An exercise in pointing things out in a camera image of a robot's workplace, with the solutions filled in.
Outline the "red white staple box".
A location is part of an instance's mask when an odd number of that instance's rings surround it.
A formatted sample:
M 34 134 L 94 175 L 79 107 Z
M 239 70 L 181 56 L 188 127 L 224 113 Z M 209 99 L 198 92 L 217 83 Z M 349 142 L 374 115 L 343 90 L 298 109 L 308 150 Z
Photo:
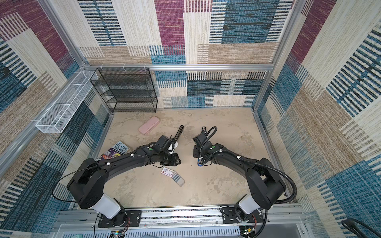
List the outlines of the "red white staple box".
M 171 177 L 173 176 L 173 174 L 174 174 L 174 170 L 171 170 L 171 169 L 169 169 L 169 168 L 167 168 L 167 167 L 163 167 L 161 173 L 162 173 L 163 175 L 168 176 L 168 177 L 171 178 Z

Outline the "blue stapler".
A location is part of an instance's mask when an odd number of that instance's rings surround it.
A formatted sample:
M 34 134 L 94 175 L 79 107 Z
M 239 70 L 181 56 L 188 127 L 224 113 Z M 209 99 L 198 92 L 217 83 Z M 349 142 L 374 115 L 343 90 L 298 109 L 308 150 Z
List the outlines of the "blue stapler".
M 207 132 L 206 132 L 206 127 L 202 127 L 201 132 L 204 133 L 204 134 L 207 134 Z M 200 157 L 198 158 L 198 160 L 197 160 L 197 165 L 198 165 L 199 167 L 202 167 L 202 158 L 200 158 Z

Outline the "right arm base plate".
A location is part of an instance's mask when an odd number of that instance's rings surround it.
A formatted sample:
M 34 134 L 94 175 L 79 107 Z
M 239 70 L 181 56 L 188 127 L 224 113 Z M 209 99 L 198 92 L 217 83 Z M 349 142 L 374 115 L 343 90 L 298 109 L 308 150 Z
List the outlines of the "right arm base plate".
M 240 208 L 222 205 L 219 207 L 219 211 L 222 214 L 224 224 L 262 223 L 264 221 L 263 214 L 258 210 L 254 210 L 252 213 L 246 214 Z

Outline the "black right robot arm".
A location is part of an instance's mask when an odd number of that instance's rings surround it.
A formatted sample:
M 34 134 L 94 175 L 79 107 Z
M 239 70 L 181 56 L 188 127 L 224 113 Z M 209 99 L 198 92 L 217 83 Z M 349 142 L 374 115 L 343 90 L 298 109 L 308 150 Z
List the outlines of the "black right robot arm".
M 296 198 L 298 190 L 294 181 L 266 158 L 246 158 L 221 144 L 195 145 L 193 156 L 202 164 L 225 166 L 246 178 L 250 194 L 241 198 L 234 208 L 235 217 L 240 222 L 248 221 L 258 209 L 269 210 L 274 204 L 288 203 Z

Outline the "black stapler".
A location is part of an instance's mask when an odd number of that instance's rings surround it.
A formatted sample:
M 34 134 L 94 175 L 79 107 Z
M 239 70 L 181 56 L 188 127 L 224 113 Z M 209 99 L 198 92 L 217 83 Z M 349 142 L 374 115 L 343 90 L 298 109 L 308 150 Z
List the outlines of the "black stapler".
M 183 133 L 183 131 L 184 131 L 184 126 L 181 125 L 181 126 L 179 127 L 179 129 L 178 129 L 178 131 L 177 131 L 175 137 L 173 138 L 173 142 L 174 142 L 174 143 L 176 143 L 176 142 L 179 140 L 180 135 Z

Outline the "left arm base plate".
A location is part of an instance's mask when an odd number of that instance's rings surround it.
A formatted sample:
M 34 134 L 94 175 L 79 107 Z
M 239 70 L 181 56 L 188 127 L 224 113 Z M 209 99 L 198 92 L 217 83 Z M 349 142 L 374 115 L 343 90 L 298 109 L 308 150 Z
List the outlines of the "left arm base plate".
M 130 228 L 140 225 L 141 210 L 123 210 L 120 211 L 114 218 L 107 218 L 101 214 L 98 228 Z

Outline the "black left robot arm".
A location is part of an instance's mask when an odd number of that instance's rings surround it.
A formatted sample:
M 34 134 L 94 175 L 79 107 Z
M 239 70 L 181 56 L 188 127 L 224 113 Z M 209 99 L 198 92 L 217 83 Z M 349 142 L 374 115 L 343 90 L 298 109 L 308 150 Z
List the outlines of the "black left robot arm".
M 129 220 L 127 213 L 117 200 L 104 193 L 105 183 L 119 174 L 156 162 L 173 167 L 181 164 L 177 153 L 144 145 L 130 154 L 110 160 L 86 159 L 68 182 L 67 188 L 81 209 L 91 208 L 109 219 L 111 227 L 121 227 Z

